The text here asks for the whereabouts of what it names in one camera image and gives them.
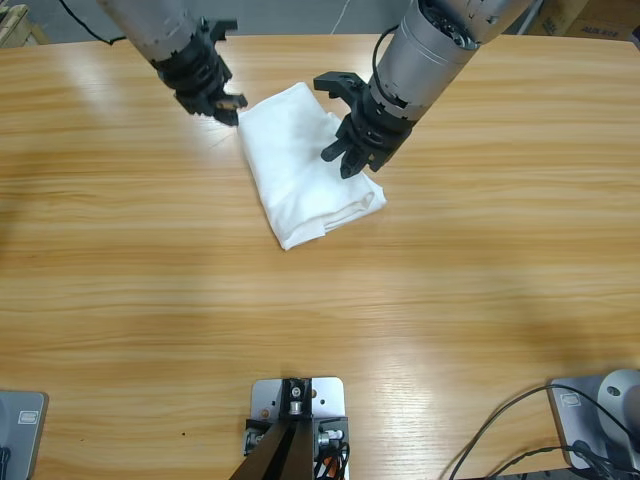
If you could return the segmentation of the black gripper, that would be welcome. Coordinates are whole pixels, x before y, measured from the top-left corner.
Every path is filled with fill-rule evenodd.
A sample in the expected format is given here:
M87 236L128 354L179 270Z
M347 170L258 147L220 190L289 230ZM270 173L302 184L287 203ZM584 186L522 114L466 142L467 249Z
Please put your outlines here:
M321 152L325 162L342 157L340 175L351 178L363 169L377 172L395 155L412 132L414 121L396 118L373 98L370 88L342 86L334 98L350 108L336 132L336 140Z
M248 106L243 94L227 94L226 67L206 33L196 33L180 51L165 60L153 60L160 79L191 115L213 116L229 127L239 124L238 109Z

